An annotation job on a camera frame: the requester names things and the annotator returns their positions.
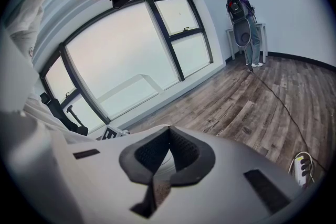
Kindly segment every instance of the person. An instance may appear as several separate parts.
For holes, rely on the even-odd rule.
[[[248,0],[240,0],[242,3],[245,3],[248,8],[248,15],[246,19],[250,24],[251,29],[251,39],[253,44],[251,46],[247,46],[245,49],[245,60],[246,65],[251,63],[252,67],[262,67],[263,64],[259,62],[260,57],[260,38],[258,36],[258,31],[256,24],[253,20],[254,11],[253,8]]]
[[[2,44],[0,45],[6,47],[6,50],[3,48],[1,49],[5,50],[5,52],[14,52],[17,54],[14,56],[15,59],[22,59],[22,61],[27,61],[29,64],[25,66],[26,68],[22,68],[20,74],[21,77],[16,78],[16,82],[8,82],[3,84],[2,88],[0,87],[0,111],[17,111],[17,108],[21,106],[19,105],[16,107],[11,107],[7,100],[10,99],[11,103],[13,100],[14,103],[14,99],[25,100],[24,96],[28,96],[25,104],[22,104],[24,116],[32,117],[38,122],[42,122],[48,129],[60,132],[63,134],[68,144],[94,141],[89,137],[69,131],[59,119],[52,115],[49,108],[41,102],[40,96],[34,92],[34,89],[31,89],[32,92],[30,94],[23,92],[25,87],[23,86],[21,80],[27,80],[23,79],[25,74],[22,73],[31,68],[31,73],[36,74],[36,72],[33,70],[33,64],[31,60],[39,32],[39,26],[44,12],[42,7],[43,2],[44,0],[10,0],[9,4],[7,5],[7,13],[5,12],[2,17],[0,41]],[[14,44],[18,51],[23,55],[23,58],[22,56],[18,55],[20,53],[16,52],[17,50],[15,48],[11,48],[12,44]],[[11,70],[19,70],[19,68],[24,65],[17,62],[14,63],[14,61],[11,61],[11,59],[8,57],[9,56],[0,55],[0,62],[2,62],[2,65],[4,65],[4,62],[8,63],[7,66],[3,68],[3,70],[9,70],[8,72]],[[13,89],[20,89],[21,95],[18,96],[14,93],[11,94]]]

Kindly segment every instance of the white table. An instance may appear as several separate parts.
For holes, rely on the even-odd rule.
[[[266,25],[264,23],[256,23],[256,27],[257,29],[260,28],[260,32],[261,32],[261,44],[260,47],[263,49],[263,53],[262,53],[262,62],[266,63],[266,56],[268,56],[268,48],[267,48],[267,35],[266,35]],[[231,34],[233,33],[233,28],[227,29],[226,30],[226,34],[227,34],[227,38],[229,40],[229,44],[230,44],[230,50],[231,50],[231,56],[232,56],[232,60],[235,60],[235,53],[233,51],[233,45],[232,45],[232,40],[231,40]]]

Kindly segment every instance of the man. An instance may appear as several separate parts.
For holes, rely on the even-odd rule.
[[[0,62],[2,62],[0,69],[8,70],[7,74],[5,74],[7,77],[13,77],[11,72],[15,72],[15,70],[19,70],[19,68],[22,70],[16,73],[20,75],[20,77],[16,77],[15,80],[8,80],[8,83],[4,83],[2,87],[0,87],[0,93],[2,95],[0,96],[0,111],[13,112],[23,108],[25,116],[35,118],[48,129],[60,132],[65,137],[67,143],[93,141],[93,139],[89,137],[69,131],[60,120],[51,114],[49,108],[42,104],[40,97],[34,93],[33,89],[30,94],[27,92],[29,89],[23,90],[25,82],[32,83],[24,79],[25,72],[29,73],[27,71],[28,69],[31,70],[30,74],[35,74],[35,76],[32,77],[37,77],[36,72],[33,71],[31,58],[43,16],[43,2],[44,0],[10,0],[7,6],[7,14],[5,13],[2,18],[5,29],[3,29],[3,25],[1,25],[2,39],[0,42],[2,44],[0,45],[6,48],[2,51],[7,53],[8,56],[0,55],[2,57],[0,57]],[[25,100],[24,96],[28,96],[25,104],[21,101],[19,105],[11,105],[15,103],[15,99],[18,100],[21,98]]]
[[[246,65],[249,63],[252,63],[252,67],[262,67],[263,64],[259,62],[260,57],[260,39],[258,36],[257,27],[253,20],[253,8],[250,5],[250,2],[248,0],[240,0],[242,3],[245,3],[248,8],[248,15],[246,19],[248,20],[250,24],[251,29],[251,39],[253,41],[252,46],[247,46],[245,50],[245,60]]]

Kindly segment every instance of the baseboard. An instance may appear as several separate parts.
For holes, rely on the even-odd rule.
[[[336,67],[335,66],[332,66],[328,63],[321,62],[321,61],[318,61],[318,60],[313,60],[313,59],[310,59],[310,58],[306,58],[306,57],[303,57],[303,56],[297,56],[297,55],[292,55],[292,54],[281,54],[279,52],[272,52],[272,51],[268,52],[268,56],[298,60],[298,61],[310,63],[310,64],[313,64],[313,65],[316,65],[316,66],[319,66],[319,67],[326,68],[330,71],[336,72]]]
[[[235,53],[235,57],[237,57],[239,55],[239,51]],[[225,60],[225,63],[227,64],[228,62],[232,61],[232,56],[230,56],[229,58],[227,58]]]

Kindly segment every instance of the power strip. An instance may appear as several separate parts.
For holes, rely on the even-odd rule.
[[[295,179],[301,187],[303,187],[304,184],[307,183],[306,175],[305,176],[302,175],[302,173],[304,172],[302,170],[302,166],[304,165],[301,163],[302,160],[303,156],[296,157],[294,160]]]

